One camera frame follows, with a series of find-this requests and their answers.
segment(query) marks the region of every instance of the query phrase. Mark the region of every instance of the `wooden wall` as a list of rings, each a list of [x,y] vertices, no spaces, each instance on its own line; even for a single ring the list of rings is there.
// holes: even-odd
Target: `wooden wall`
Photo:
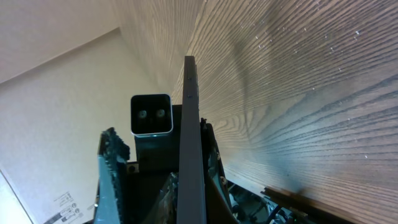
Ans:
[[[117,1],[147,74],[200,113],[226,177],[300,192],[358,223],[398,220],[398,2]]]

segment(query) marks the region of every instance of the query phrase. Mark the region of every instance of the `metal edge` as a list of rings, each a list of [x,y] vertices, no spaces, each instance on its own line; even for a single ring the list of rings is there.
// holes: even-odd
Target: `metal edge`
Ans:
[[[198,82],[195,58],[185,56],[177,224],[206,223],[205,181],[201,151]]]

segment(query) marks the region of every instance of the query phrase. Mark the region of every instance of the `label sticker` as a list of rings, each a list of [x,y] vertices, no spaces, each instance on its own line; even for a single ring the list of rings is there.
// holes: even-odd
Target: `label sticker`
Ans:
[[[81,213],[77,203],[74,201],[69,192],[56,198],[54,202],[59,205],[60,212],[55,214],[44,224],[69,224],[83,216],[83,213]]]

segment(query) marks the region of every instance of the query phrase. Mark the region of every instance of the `cardboard box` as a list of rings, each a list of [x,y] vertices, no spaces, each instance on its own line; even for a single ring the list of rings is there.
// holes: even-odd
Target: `cardboard box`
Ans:
[[[158,92],[118,31],[0,84],[0,169],[33,223],[93,218],[101,132],[134,161],[130,98]]]

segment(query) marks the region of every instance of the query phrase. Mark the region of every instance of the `wire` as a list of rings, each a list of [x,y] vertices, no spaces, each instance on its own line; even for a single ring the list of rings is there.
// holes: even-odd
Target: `wire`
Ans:
[[[270,224],[271,221],[275,218],[276,214],[279,212],[279,210],[280,210],[281,208],[282,208],[282,207],[281,207],[280,205],[276,206],[276,207],[273,209],[273,211],[271,212],[271,214],[269,214],[269,216],[268,216],[266,222],[264,222],[263,224]]]

